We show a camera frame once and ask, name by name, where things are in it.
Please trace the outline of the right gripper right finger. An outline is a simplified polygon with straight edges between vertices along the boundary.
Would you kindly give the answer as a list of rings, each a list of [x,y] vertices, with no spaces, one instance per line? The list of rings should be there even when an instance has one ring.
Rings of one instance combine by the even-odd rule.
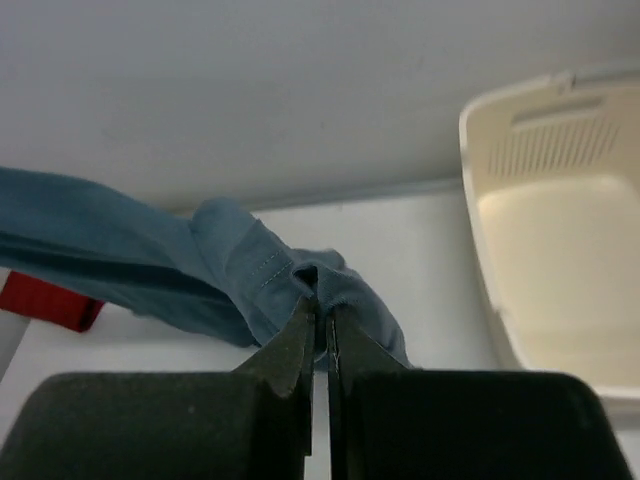
[[[628,479],[595,393],[548,372],[409,368],[350,307],[327,320],[335,479]]]

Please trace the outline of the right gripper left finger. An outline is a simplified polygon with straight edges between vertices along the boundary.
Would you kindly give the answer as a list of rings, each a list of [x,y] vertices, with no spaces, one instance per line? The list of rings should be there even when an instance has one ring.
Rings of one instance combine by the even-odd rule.
[[[312,450],[314,302],[227,372],[69,373],[28,397],[5,479],[300,479]]]

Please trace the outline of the blue t shirt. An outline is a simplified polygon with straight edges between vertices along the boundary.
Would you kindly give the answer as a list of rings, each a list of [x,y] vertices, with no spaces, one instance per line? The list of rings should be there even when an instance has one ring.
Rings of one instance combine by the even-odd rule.
[[[347,305],[407,362],[397,320],[338,252],[290,247],[224,198],[180,217],[98,183],[3,168],[1,263],[239,347],[267,344],[303,298],[322,315]]]

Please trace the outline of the red t shirt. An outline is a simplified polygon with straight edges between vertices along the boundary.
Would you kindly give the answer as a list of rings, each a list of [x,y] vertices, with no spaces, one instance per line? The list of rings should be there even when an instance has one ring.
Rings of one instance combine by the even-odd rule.
[[[65,329],[88,331],[104,303],[65,288],[11,271],[1,290],[1,309]]]

